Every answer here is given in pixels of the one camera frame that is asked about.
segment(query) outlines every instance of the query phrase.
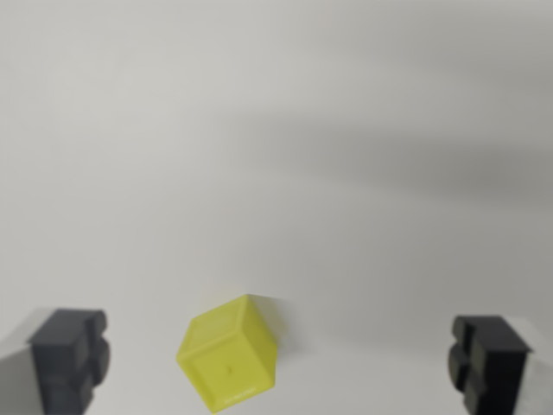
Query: black plastic part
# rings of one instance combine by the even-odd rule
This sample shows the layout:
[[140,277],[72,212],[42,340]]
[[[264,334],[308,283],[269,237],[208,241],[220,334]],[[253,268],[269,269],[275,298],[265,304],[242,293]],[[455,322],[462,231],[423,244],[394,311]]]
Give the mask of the black plastic part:
[[449,376],[471,415],[512,415],[531,349],[500,316],[459,316]]
[[33,349],[46,415],[81,415],[110,361],[107,327],[99,310],[56,310],[33,334]]

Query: cube face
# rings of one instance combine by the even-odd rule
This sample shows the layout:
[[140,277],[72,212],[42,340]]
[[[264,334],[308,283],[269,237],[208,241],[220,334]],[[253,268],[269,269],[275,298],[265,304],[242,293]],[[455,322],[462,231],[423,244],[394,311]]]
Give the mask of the cube face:
[[275,385],[277,344],[249,296],[196,317],[177,361],[211,412]]

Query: plastic block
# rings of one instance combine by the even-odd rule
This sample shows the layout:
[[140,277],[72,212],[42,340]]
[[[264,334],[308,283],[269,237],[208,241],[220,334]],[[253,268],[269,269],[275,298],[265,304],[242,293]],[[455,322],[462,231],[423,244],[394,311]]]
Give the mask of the plastic block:
[[531,349],[501,316],[459,316],[449,376],[471,415],[512,415]]
[[176,359],[213,413],[275,385],[277,343],[247,295],[195,317]]
[[106,326],[103,311],[59,309],[29,339],[46,415],[85,412],[109,367]]

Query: white backdrop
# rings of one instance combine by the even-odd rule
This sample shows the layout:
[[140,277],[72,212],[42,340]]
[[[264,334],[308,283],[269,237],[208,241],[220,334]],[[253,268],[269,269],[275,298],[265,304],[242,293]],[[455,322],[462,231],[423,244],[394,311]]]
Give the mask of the white backdrop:
[[248,292],[290,353],[228,415],[465,413],[453,316],[553,332],[552,12],[0,0],[0,335],[102,308],[88,413],[201,415],[176,349]]

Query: cube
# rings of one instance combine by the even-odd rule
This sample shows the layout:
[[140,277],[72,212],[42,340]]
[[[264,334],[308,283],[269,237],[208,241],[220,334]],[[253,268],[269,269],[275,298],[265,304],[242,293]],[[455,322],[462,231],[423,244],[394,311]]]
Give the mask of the cube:
[[277,342],[245,295],[195,317],[176,360],[215,413],[275,385]]

